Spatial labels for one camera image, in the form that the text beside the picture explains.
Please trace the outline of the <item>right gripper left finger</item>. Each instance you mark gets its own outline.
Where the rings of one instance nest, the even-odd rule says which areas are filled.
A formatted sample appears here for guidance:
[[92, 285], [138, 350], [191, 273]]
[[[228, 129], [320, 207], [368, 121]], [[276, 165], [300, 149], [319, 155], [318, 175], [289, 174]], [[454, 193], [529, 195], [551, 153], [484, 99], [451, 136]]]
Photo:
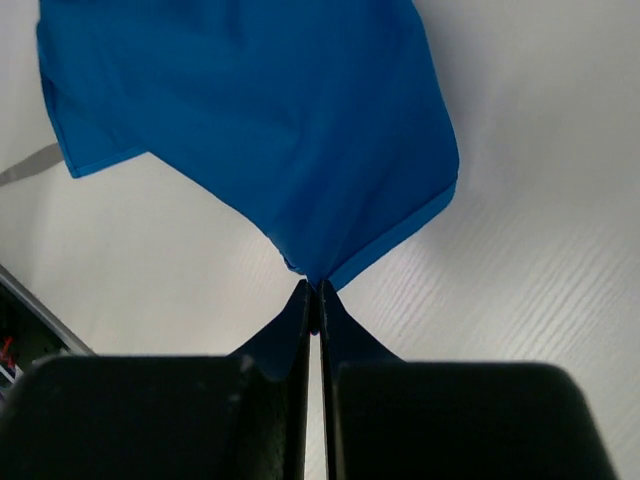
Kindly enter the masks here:
[[1, 414], [5, 479], [300, 479], [311, 289], [225, 356], [59, 356]]

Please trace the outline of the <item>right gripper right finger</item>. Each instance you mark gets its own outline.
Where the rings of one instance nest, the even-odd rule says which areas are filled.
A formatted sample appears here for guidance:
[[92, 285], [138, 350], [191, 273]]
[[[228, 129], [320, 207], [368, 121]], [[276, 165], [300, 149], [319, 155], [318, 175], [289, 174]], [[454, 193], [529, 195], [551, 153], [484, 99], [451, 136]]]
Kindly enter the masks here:
[[612, 479], [586, 399], [540, 362], [416, 362], [318, 288], [332, 479]]

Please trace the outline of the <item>blue cloth napkin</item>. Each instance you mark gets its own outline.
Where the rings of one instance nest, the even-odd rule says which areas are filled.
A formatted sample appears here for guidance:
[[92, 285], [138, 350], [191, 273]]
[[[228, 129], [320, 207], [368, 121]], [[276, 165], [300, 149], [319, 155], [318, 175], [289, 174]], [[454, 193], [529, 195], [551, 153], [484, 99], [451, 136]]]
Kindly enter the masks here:
[[83, 177], [150, 153], [342, 288], [452, 200], [410, 1], [43, 1], [43, 95]]

